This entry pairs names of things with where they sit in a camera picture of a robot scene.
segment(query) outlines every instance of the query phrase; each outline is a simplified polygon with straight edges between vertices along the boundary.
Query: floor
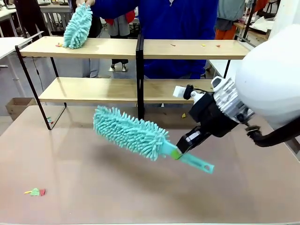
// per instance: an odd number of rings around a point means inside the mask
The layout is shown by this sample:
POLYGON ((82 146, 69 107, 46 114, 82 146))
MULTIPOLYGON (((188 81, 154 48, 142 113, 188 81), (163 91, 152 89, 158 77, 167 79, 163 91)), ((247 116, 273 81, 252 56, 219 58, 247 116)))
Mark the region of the floor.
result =
MULTIPOLYGON (((101 33, 101 38, 109 38, 107 31, 103 31, 101 33)), ((15 72, 19 76, 21 84, 25 90, 25 95, 27 97, 33 97, 33 93, 30 89, 29 83, 26 79, 24 71, 21 67, 19 59, 16 54, 11 54, 12 63, 15 66, 15 72)), ((82 61, 81 59, 59 59, 55 58, 55 64, 60 76, 63 77, 81 77, 82 76, 82 61)), ((37 94, 40 95, 45 88, 49 86, 49 84, 54 80, 55 74, 53 71, 53 67, 49 58, 25 58, 24 59, 34 87, 36 88, 37 94)), ((0 65, 5 64, 4 60, 0 60, 0 65)), ((103 78, 127 78, 127 79, 135 79, 136 68, 135 68, 135 60, 129 61, 127 64, 128 71, 126 73, 122 72, 110 72, 111 60, 100 60, 100 72, 99 76, 103 78)), ((19 97, 18 91, 12 80, 10 72, 8 69, 3 68, 0 69, 0 118, 4 116, 4 118, 0 119, 0 135, 4 130, 8 127, 7 110, 5 105, 15 97, 19 97)))

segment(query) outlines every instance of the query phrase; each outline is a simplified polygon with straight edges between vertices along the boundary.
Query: person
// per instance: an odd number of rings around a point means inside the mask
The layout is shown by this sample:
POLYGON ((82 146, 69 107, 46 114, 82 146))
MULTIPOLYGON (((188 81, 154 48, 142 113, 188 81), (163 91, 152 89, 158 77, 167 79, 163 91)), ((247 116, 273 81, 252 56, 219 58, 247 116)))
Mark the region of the person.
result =
MULTIPOLYGON (((214 39, 218 0, 77 0, 91 5, 94 15, 117 18, 139 7, 145 39, 214 39)), ((145 60, 152 79, 200 79, 205 60, 145 60)))
POLYGON ((216 22, 216 40, 232 40, 236 20, 243 17, 245 0, 219 0, 216 22))
MULTIPOLYGON (((115 19, 105 19, 107 22, 107 31, 111 38, 127 39, 130 34, 129 24, 135 19, 135 12, 126 13, 115 19)), ((122 63, 122 72, 126 72, 126 64, 128 60, 112 59, 111 68, 115 69, 115 64, 122 63)))
MULTIPOLYGON (((77 8, 76 0, 68 0, 72 12, 77 8)), ((92 16, 92 25, 88 38, 99 38, 102 29, 100 17, 92 16)), ((100 60, 99 59, 82 59, 82 77, 97 78, 99 74, 100 60)))
MULTIPOLYGON (((14 0, 15 8, 18 12, 21 25, 28 31, 30 36, 43 31, 42 36, 49 36, 48 29, 45 26, 41 9, 37 0, 14 0)), ((34 37, 32 40, 36 41, 39 37, 34 37)))

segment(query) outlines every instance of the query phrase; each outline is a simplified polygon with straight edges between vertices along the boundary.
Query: paper scrap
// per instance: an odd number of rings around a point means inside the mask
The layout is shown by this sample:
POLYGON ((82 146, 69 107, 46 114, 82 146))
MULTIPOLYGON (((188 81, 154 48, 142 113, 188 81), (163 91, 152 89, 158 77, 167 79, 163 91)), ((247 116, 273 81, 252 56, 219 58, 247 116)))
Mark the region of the paper scrap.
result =
POLYGON ((46 189, 40 189, 39 194, 41 196, 45 195, 45 193, 46 193, 46 189))
POLYGON ((52 119, 51 119, 51 116, 47 117, 47 121, 48 121, 48 123, 53 124, 53 121, 52 121, 52 119))
POLYGON ((30 193, 31 196, 39 196, 39 190, 37 188, 34 188, 31 193, 30 193))

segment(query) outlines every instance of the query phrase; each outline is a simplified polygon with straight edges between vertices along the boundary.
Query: wooden shelf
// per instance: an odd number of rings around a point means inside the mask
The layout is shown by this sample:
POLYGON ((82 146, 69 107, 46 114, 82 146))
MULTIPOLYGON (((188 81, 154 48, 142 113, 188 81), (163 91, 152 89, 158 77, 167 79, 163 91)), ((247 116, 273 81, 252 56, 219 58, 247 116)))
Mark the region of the wooden shelf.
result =
POLYGON ((197 86, 206 91, 213 91, 211 80, 144 80, 144 102, 145 103, 173 103, 173 104, 192 104, 193 100, 185 100, 174 97, 173 92, 176 86, 186 87, 188 84, 197 86))
POLYGON ((63 37, 42 37, 20 52, 22 56, 80 59, 135 59, 137 40, 88 38, 79 49, 56 47, 63 37))
MULTIPOLYGON (((211 80, 145 80, 145 103, 190 104, 173 97, 176 85, 193 84, 212 91, 211 80)), ((136 80, 101 78, 56 78, 39 96, 42 102, 136 103, 136 80)))
POLYGON ((144 41, 145 59, 241 60, 248 52, 249 50, 236 40, 144 41))
POLYGON ((56 78, 40 95, 42 102, 137 102, 136 81, 131 79, 56 78))
MULTIPOLYGON (((89 38, 79 49, 56 47, 58 43, 63 43, 63 37, 43 37, 23 48, 21 54, 31 57, 135 59, 137 40, 89 38)), ((145 59, 241 60, 248 52, 235 40, 144 41, 145 59)))
MULTIPOLYGON (((241 23, 241 22, 235 22, 234 23, 235 26, 237 26, 238 28, 244 30, 246 28, 246 25, 241 23)), ((248 30, 248 34, 252 34, 254 37, 256 38, 259 38, 259 39, 262 39, 263 41, 267 41, 268 38, 267 38, 267 35, 266 34, 261 34, 251 28, 249 28, 248 30)))

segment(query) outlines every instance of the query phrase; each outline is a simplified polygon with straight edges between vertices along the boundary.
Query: white table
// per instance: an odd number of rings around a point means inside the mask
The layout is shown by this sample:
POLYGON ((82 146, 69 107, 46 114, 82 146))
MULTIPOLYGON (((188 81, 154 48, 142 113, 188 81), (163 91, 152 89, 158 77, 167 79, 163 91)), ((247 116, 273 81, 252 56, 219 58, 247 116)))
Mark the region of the white table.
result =
MULTIPOLYGON (((15 9, 4 9, 4 10, 1 10, 0 11, 0 22, 4 21, 4 20, 9 20, 10 21, 10 25, 11 25, 11 28, 13 29, 13 32, 14 32, 14 36, 17 37, 17 32, 15 31, 15 26, 14 26, 14 22, 13 22, 13 19, 12 19, 12 14, 17 12, 15 9)), ((2 33, 2 30, 1 30, 1 27, 0 27, 0 36, 1 37, 4 37, 3 33, 2 33)))
POLYGON ((46 19, 45 18, 44 19, 47 24, 49 32, 55 30, 52 24, 54 21, 57 21, 54 18, 54 13, 60 15, 61 23, 64 29, 67 27, 67 24, 71 20, 72 15, 69 6, 50 4, 50 5, 40 6, 40 8, 41 8, 41 12, 46 17, 46 19))
MULTIPOLYGON (((247 43, 242 44, 249 50, 254 49, 254 47, 250 46, 247 43)), ((231 77, 232 79, 235 79, 236 71, 239 68, 241 62, 242 60, 231 60, 226 77, 231 77)), ((217 75, 224 77, 228 60, 209 60, 209 63, 215 69, 214 77, 217 75)))
POLYGON ((5 58, 5 62, 8 64, 8 68, 13 77, 15 85, 21 97, 25 97, 25 92, 21 86, 21 82, 15 73, 14 66, 10 60, 10 53, 15 51, 16 45, 24 45, 25 43, 31 41, 31 38, 22 37, 1 37, 0 38, 0 60, 5 58))
MULTIPOLYGON (((54 119, 61 107, 44 109, 54 119)), ((137 109, 125 111, 136 116, 137 109)), ((145 119, 166 128, 177 143, 195 126, 189 115, 181 118, 184 111, 153 107, 145 119)), ((29 106, 0 137, 2 225, 300 221, 300 164, 285 144, 260 148, 239 125, 191 151, 215 165, 207 174, 170 158, 152 162, 118 148, 93 131, 94 112, 95 107, 68 106, 48 131, 38 106, 29 106), (46 188, 46 195, 23 194, 35 187, 46 188)), ((262 118, 252 123, 264 134, 271 131, 262 118)))

